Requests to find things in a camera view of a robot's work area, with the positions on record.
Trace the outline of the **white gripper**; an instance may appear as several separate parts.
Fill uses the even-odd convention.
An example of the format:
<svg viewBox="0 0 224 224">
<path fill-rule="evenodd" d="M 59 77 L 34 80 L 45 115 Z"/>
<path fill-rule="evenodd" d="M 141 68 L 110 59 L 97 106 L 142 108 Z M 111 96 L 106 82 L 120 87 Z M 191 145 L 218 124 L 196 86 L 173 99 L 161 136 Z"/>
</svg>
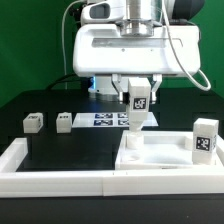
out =
<svg viewBox="0 0 224 224">
<path fill-rule="evenodd" d="M 115 24 L 88 24 L 77 33 L 73 69 L 79 76 L 110 75 L 120 103 L 129 100 L 128 78 L 152 75 L 150 102 L 156 103 L 162 75 L 183 76 L 172 51 L 166 27 L 156 27 L 152 37 L 124 37 Z"/>
</svg>

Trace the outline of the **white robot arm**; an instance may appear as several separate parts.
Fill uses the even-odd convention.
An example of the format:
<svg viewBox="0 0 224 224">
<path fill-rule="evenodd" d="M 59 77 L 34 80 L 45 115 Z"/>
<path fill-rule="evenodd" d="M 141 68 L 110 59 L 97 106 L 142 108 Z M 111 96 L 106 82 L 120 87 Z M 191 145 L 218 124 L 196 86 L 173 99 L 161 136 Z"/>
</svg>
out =
<svg viewBox="0 0 224 224">
<path fill-rule="evenodd" d="M 200 71 L 200 30 L 191 19 L 205 0 L 86 0 L 73 52 L 73 69 L 90 80 L 92 98 L 127 98 L 128 79 Z"/>
</svg>

